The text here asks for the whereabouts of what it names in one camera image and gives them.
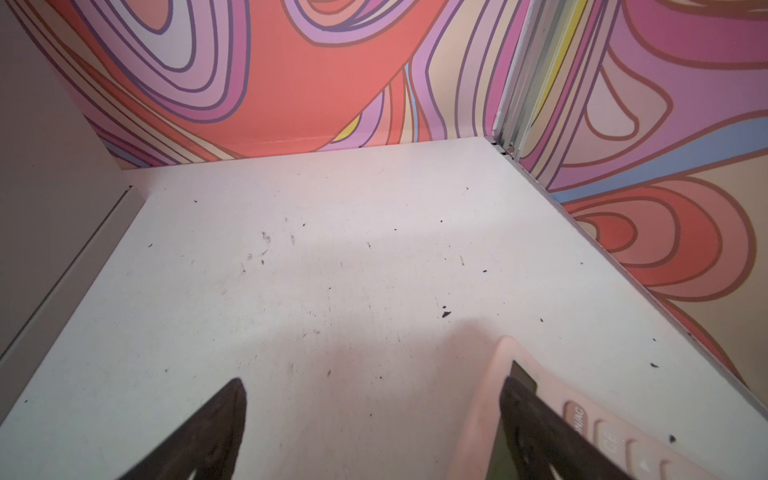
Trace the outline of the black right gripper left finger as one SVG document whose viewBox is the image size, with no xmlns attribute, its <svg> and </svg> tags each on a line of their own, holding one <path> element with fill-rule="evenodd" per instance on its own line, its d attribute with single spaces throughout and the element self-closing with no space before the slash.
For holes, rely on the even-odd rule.
<svg viewBox="0 0 768 480">
<path fill-rule="evenodd" d="M 247 393 L 233 378 L 124 479 L 230 479 L 245 430 Z"/>
</svg>

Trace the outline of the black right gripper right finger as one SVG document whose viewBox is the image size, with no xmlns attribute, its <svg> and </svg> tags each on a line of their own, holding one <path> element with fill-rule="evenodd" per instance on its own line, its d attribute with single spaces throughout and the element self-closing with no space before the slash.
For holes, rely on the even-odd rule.
<svg viewBox="0 0 768 480">
<path fill-rule="evenodd" d="M 499 396 L 500 418 L 520 479 L 627 479 L 521 381 L 509 376 Z"/>
</svg>

